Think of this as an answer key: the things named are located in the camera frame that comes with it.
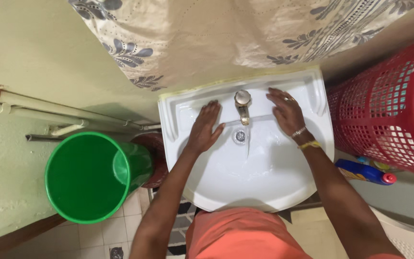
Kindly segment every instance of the sink basin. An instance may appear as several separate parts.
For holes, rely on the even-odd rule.
[[[268,87],[286,90],[295,97],[307,128],[333,160],[333,130],[317,69],[162,95],[159,111],[170,170],[202,106],[210,100],[222,105],[218,124],[226,123],[226,127],[214,146],[195,163],[183,192],[196,206],[206,211],[246,206],[276,212],[304,201],[316,191],[305,157],[272,115],[274,104],[266,98]],[[240,123],[234,106],[234,95],[241,89],[252,96],[248,126]],[[237,140],[237,132],[243,132],[242,141]]]

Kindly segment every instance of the orange shirt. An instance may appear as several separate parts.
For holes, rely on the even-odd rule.
[[[198,213],[186,233],[186,250],[186,259],[311,259],[278,215],[250,208]]]

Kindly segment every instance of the faucet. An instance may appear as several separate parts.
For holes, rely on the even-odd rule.
[[[234,96],[234,105],[236,106],[239,116],[241,116],[241,123],[244,126],[248,125],[250,115],[248,114],[248,104],[250,103],[250,94],[245,90],[240,90]]]

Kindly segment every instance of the green plastic bin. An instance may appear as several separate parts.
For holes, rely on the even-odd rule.
[[[149,151],[98,132],[62,141],[46,165],[49,201],[65,219],[93,224],[113,215],[153,173]]]

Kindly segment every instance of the patterned curtain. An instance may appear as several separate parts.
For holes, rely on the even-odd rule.
[[[414,0],[69,3],[130,82],[151,91],[218,66],[272,68],[330,57],[414,8]]]

